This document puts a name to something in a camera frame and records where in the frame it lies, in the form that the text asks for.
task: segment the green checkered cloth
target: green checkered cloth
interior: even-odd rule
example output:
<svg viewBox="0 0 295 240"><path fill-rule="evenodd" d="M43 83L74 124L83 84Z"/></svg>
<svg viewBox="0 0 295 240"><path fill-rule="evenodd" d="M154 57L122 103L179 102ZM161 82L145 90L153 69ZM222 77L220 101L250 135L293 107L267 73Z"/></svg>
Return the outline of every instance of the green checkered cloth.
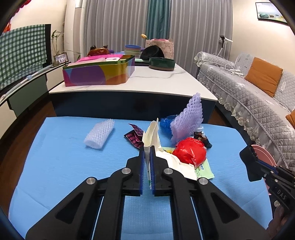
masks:
<svg viewBox="0 0 295 240"><path fill-rule="evenodd" d="M42 69L46 59L44 24L3 33L0 37L0 90Z"/></svg>

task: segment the sofa armrest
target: sofa armrest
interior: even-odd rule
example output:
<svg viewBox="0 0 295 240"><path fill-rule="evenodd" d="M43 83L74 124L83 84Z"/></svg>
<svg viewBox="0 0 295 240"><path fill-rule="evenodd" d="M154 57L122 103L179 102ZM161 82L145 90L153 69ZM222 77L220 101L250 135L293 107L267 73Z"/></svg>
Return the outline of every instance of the sofa armrest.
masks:
<svg viewBox="0 0 295 240"><path fill-rule="evenodd" d="M194 63L197 64L198 67L201 67L202 64L212 64L212 65L219 65L221 67L225 67L226 64L229 64L231 67L234 67L235 64L231 61L228 61L224 58L218 57L216 55L205 53L205 52L199 52L194 57Z"/></svg>

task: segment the orange cushion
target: orange cushion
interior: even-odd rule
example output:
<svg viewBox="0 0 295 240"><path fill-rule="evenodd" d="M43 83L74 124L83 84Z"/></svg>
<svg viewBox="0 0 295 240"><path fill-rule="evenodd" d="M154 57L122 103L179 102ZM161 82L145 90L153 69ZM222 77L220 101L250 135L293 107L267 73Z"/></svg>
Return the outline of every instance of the orange cushion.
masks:
<svg viewBox="0 0 295 240"><path fill-rule="evenodd" d="M273 97L281 79L282 72L283 69L280 67L255 57L245 79Z"/></svg>
<svg viewBox="0 0 295 240"><path fill-rule="evenodd" d="M287 115L286 119L292 124L293 128L295 128L295 110L293 110L291 114Z"/></svg>

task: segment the photo frame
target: photo frame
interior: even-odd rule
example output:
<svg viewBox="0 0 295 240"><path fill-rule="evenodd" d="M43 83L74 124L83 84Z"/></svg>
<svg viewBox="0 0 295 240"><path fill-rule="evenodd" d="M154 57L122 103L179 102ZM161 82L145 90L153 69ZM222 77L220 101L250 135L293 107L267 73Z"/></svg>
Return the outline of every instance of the photo frame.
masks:
<svg viewBox="0 0 295 240"><path fill-rule="evenodd" d="M256 11L258 20L279 22L288 25L280 11L271 2L257 2Z"/></svg>
<svg viewBox="0 0 295 240"><path fill-rule="evenodd" d="M54 56L54 61L57 61L59 63L68 62L69 59L68 59L67 53L62 53L62 54Z"/></svg>

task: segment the dark green ashtray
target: dark green ashtray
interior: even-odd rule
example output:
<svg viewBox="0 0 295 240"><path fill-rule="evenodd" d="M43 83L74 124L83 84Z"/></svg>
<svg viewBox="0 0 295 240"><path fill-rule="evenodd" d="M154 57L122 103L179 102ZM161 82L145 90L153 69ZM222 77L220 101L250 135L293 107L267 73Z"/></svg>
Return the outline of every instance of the dark green ashtray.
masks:
<svg viewBox="0 0 295 240"><path fill-rule="evenodd" d="M173 71L175 67L175 60L169 58L151 57L149 68L161 71Z"/></svg>

